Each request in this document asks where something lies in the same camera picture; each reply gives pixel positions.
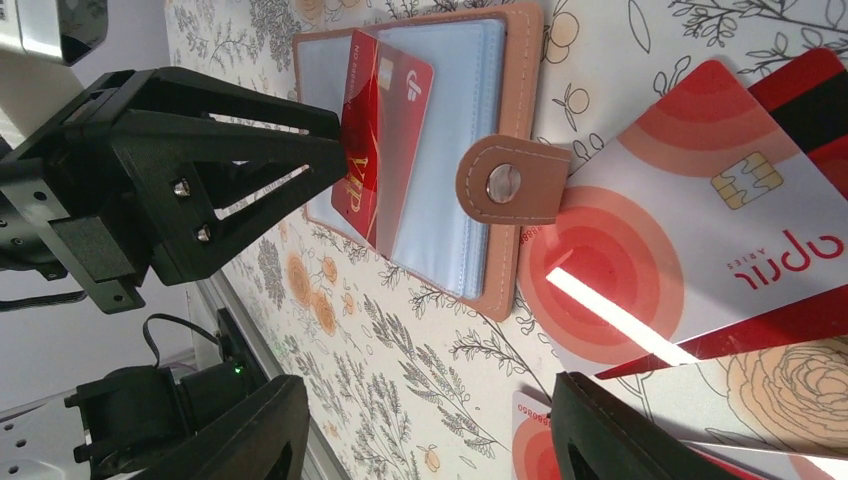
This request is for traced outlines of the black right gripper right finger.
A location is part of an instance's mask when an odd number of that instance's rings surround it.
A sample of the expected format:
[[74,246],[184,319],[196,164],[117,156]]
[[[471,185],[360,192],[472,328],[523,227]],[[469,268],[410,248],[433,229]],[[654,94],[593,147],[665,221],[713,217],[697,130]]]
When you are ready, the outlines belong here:
[[563,479],[733,479],[579,372],[556,377],[550,413]]

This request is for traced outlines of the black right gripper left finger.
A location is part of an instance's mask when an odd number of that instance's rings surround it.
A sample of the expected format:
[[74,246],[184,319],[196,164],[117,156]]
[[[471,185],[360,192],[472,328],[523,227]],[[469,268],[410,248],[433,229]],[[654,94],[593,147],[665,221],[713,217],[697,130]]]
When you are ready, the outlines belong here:
[[310,427],[304,380],[280,375],[136,479],[299,479]]

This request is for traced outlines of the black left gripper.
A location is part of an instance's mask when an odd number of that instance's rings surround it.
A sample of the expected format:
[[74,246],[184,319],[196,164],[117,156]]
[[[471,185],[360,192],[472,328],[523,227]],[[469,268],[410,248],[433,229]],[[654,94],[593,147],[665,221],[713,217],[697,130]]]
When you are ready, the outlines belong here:
[[340,136],[329,110],[194,70],[108,73],[2,158],[1,264],[72,277],[107,314],[140,308],[149,273],[205,279],[340,180]]

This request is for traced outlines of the red VIP chip card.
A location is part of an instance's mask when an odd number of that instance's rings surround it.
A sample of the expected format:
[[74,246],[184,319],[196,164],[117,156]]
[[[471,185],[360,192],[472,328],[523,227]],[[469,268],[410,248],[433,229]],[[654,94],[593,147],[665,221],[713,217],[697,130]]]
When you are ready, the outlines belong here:
[[341,118],[347,174],[331,205],[381,255],[392,254],[434,80],[433,67],[378,38],[351,36]]

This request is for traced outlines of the tan leather card holder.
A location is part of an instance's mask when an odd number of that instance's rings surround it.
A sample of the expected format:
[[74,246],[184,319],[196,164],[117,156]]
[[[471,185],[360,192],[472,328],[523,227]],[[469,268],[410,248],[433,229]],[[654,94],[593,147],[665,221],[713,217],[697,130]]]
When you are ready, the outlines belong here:
[[490,187],[511,170],[557,158],[530,139],[544,13],[520,2],[374,25],[370,33],[434,69],[430,92],[400,78],[402,97],[428,101],[392,263],[495,321],[515,295],[522,192],[503,202]]

